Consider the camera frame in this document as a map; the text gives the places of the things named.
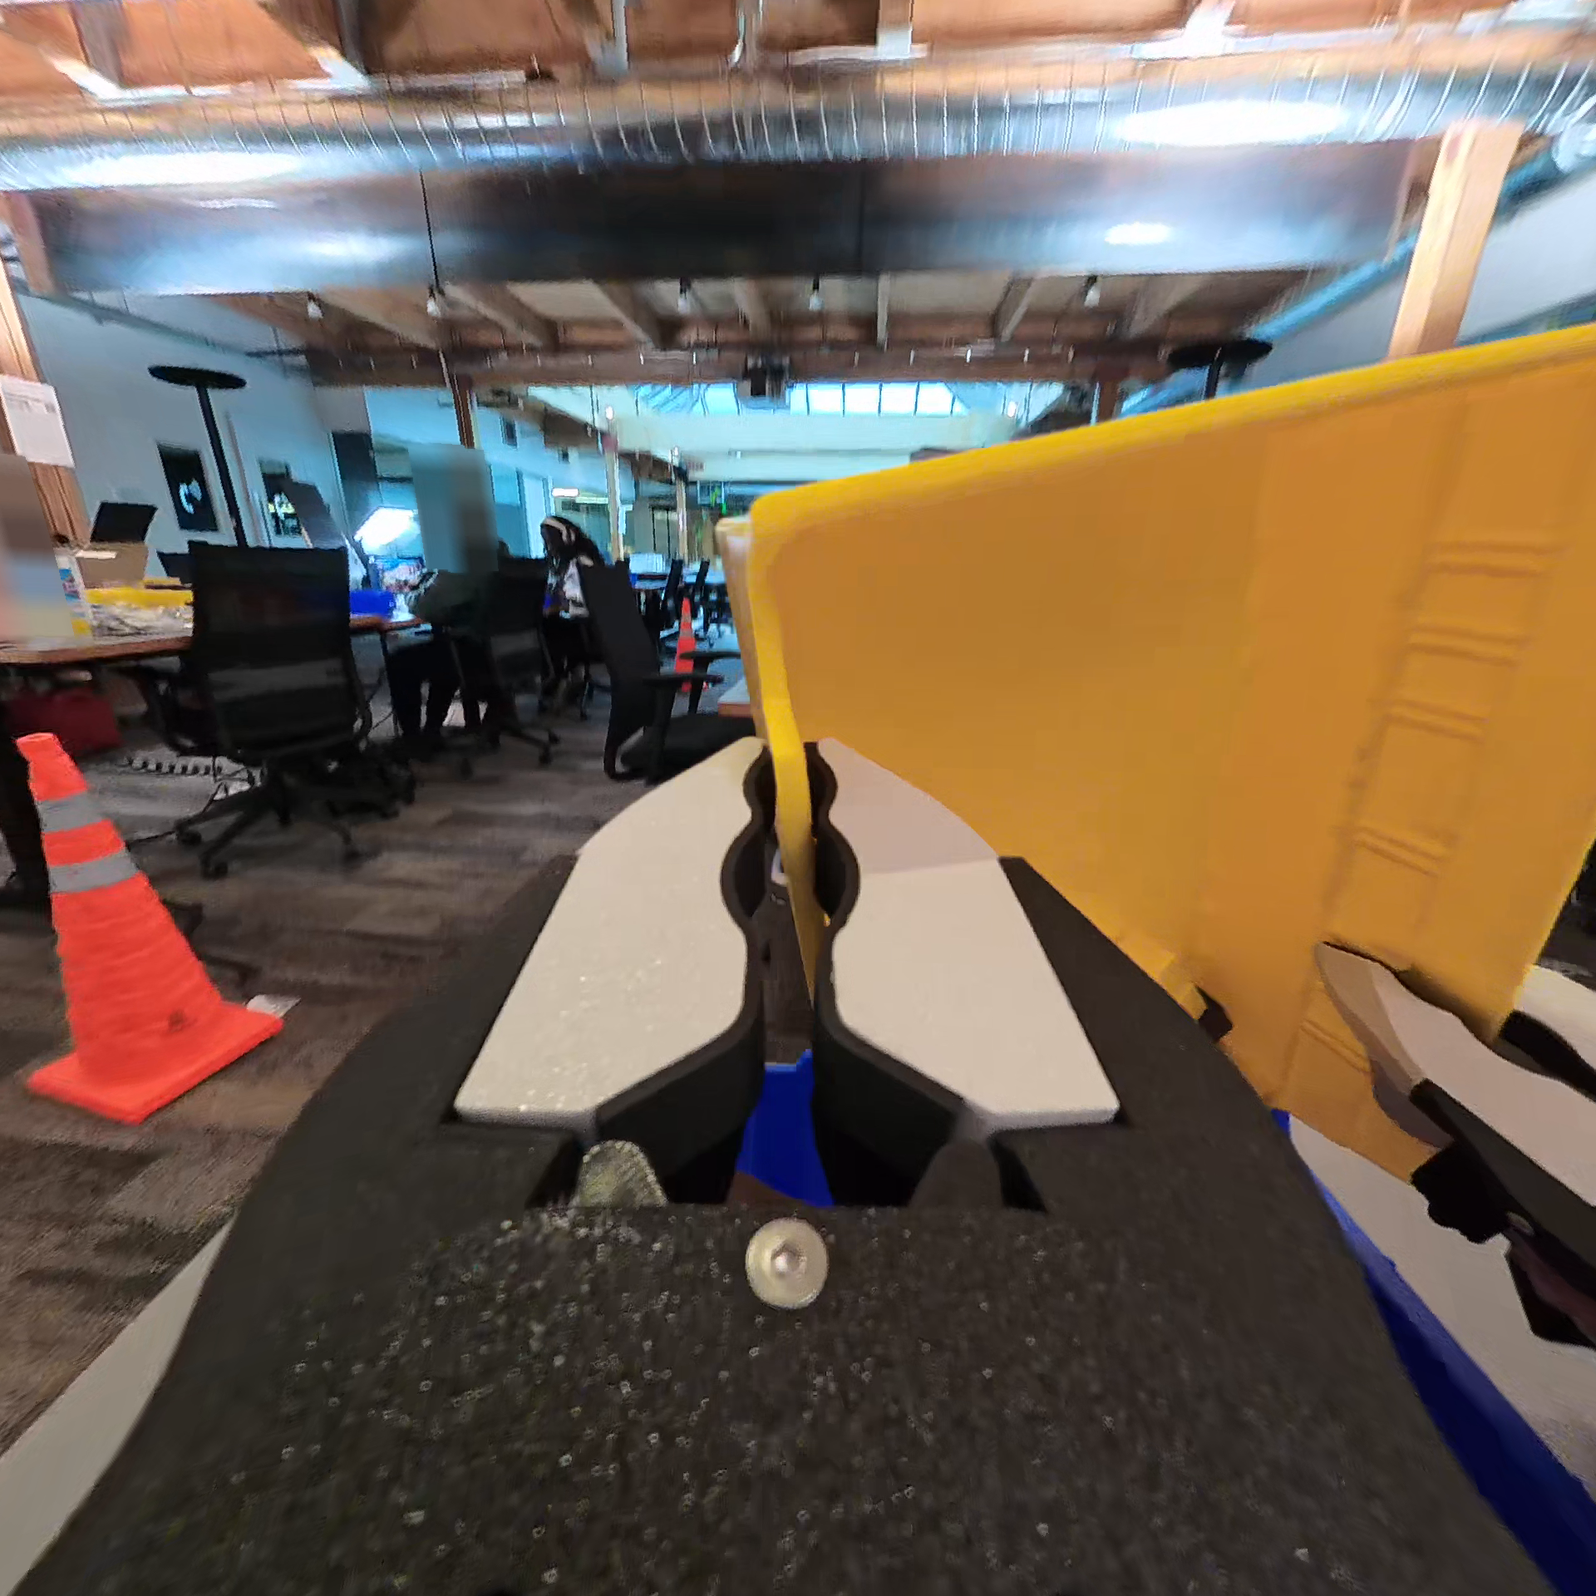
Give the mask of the black floor lamp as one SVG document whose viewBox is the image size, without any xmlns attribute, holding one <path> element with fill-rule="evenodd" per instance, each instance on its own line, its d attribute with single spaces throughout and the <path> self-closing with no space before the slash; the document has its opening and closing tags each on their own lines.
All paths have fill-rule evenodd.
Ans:
<svg viewBox="0 0 1596 1596">
<path fill-rule="evenodd" d="M 229 370 L 204 370 L 174 365 L 151 365 L 146 370 L 150 378 L 160 385 L 174 390 L 193 391 L 201 413 L 203 426 L 206 430 L 209 456 L 214 466 L 216 483 L 221 489 L 233 543 L 239 549 L 249 549 L 246 519 L 243 516 L 239 494 L 233 479 L 229 456 L 214 403 L 216 393 L 236 393 L 246 390 L 246 378 Z"/>
</svg>

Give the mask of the red bag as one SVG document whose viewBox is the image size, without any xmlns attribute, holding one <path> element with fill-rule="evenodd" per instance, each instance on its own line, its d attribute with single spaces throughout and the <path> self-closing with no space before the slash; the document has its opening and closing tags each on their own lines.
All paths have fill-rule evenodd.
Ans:
<svg viewBox="0 0 1596 1596">
<path fill-rule="evenodd" d="M 23 687 L 3 709 L 15 739 L 50 735 L 76 762 L 123 749 L 111 704 L 90 686 Z"/>
</svg>

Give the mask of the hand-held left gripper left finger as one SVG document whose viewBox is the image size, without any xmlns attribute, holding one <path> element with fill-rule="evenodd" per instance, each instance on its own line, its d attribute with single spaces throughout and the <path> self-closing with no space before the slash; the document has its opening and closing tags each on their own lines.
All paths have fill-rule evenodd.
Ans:
<svg viewBox="0 0 1596 1596">
<path fill-rule="evenodd" d="M 465 1073 L 452 1113 L 605 1138 L 600 1119 L 751 1016 L 745 852 L 763 858 L 765 745 L 733 740 L 595 832 Z"/>
</svg>

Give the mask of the black mesh office chair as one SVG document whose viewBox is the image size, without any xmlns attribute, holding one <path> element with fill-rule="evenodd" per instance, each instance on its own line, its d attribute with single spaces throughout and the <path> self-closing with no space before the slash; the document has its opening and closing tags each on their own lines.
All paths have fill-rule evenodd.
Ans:
<svg viewBox="0 0 1596 1596">
<path fill-rule="evenodd" d="M 414 792 L 371 747 L 347 558 L 193 544 L 189 569 L 191 632 L 179 664 L 196 704 L 198 750 L 249 775 L 244 790 L 181 829 L 201 877 L 223 880 L 238 843 L 264 824 L 326 829 L 344 867 L 362 863 L 351 822 L 394 820 Z"/>
<path fill-rule="evenodd" d="M 603 772 L 610 780 L 657 787 L 755 737 L 751 719 L 701 709 L 705 689 L 720 682 L 713 669 L 740 661 L 735 649 L 690 647 L 687 671 L 665 669 L 627 574 L 585 566 L 580 587 L 608 674 Z"/>
</svg>

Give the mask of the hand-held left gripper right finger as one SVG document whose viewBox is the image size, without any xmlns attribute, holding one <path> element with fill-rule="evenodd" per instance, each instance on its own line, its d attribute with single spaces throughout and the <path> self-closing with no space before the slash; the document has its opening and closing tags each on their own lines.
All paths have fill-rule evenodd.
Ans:
<svg viewBox="0 0 1596 1596">
<path fill-rule="evenodd" d="M 823 1114 L 856 1143 L 1114 1121 L 1119 1096 L 996 848 L 838 739 L 808 769 Z"/>
</svg>

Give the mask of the dark wall poster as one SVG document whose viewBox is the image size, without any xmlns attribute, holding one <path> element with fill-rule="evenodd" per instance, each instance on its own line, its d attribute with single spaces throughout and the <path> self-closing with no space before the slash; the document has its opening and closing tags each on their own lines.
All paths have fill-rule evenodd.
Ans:
<svg viewBox="0 0 1596 1596">
<path fill-rule="evenodd" d="M 183 534 L 216 534 L 221 524 L 203 454 L 173 444 L 158 444 L 156 453 L 176 529 Z"/>
</svg>

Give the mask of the wooden column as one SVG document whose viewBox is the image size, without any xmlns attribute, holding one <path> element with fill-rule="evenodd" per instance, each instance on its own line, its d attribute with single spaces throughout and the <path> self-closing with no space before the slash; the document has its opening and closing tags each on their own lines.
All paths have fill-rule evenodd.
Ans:
<svg viewBox="0 0 1596 1596">
<path fill-rule="evenodd" d="M 1385 358 L 1456 345 L 1523 124 L 1465 122 L 1441 139 Z"/>
</svg>

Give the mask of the blue plastic bin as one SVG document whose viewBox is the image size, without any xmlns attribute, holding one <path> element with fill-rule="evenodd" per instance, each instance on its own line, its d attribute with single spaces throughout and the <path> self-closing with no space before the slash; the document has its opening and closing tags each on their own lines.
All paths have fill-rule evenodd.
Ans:
<svg viewBox="0 0 1596 1596">
<path fill-rule="evenodd" d="M 813 1124 L 813 1060 L 770 1063 L 735 1173 L 780 1203 L 829 1209 L 833 1196 Z M 1395 1261 L 1315 1174 L 1406 1377 L 1483 1500 L 1556 1593 L 1594 1592 L 1594 1505 L 1506 1395 L 1408 1286 Z"/>
</svg>

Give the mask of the yellow plastic bin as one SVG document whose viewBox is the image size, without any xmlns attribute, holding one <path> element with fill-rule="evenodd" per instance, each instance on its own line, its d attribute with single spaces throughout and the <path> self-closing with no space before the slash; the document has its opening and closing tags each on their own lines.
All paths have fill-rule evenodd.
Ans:
<svg viewBox="0 0 1596 1596">
<path fill-rule="evenodd" d="M 761 499 L 736 629 L 806 975 L 834 739 L 1410 1176 L 1313 950 L 1486 1041 L 1543 953 L 1594 829 L 1593 400 L 1563 330 Z"/>
</svg>

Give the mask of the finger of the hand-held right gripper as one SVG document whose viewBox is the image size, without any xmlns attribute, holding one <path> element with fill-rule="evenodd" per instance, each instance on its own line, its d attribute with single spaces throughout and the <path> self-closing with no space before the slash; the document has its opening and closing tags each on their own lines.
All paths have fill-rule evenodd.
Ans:
<svg viewBox="0 0 1596 1596">
<path fill-rule="evenodd" d="M 1594 1075 L 1594 990 L 1564 970 L 1529 970 L 1501 1045 L 1553 1076 Z"/>
<path fill-rule="evenodd" d="M 1330 1003 L 1371 1066 L 1373 1096 L 1416 1141 L 1446 1146 L 1453 1136 L 1425 1108 L 1431 1086 L 1516 1146 L 1544 1129 L 1544 1081 L 1483 1045 L 1466 1025 L 1410 991 L 1378 962 L 1320 943 L 1317 966 Z"/>
</svg>

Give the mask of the silver ventilation duct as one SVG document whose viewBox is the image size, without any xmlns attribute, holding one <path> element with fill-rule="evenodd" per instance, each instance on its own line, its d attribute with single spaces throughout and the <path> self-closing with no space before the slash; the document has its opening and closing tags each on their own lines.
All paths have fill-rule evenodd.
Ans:
<svg viewBox="0 0 1596 1596">
<path fill-rule="evenodd" d="M 1383 145 L 1458 122 L 1561 135 L 1593 119 L 1593 34 L 1566 52 L 1385 64 L 1348 52 L 919 62 L 592 85 L 469 84 L 3 112 L 5 192 L 169 190 L 529 165 L 941 162 L 1137 147 Z"/>
</svg>

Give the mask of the wooden office desk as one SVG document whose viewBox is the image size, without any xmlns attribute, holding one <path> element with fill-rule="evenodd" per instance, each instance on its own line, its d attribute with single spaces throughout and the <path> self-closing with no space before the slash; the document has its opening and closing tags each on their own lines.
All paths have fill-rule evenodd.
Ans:
<svg viewBox="0 0 1596 1596">
<path fill-rule="evenodd" d="M 389 637 L 422 629 L 424 624 L 407 614 L 377 616 L 356 614 L 349 617 L 352 637 Z M 2 647 L 5 671 L 51 671 L 51 669 L 111 669 L 143 661 L 161 661 L 184 654 L 191 644 L 191 631 L 181 632 L 136 632 L 115 636 L 73 637 L 70 641 L 43 641 Z"/>
</svg>

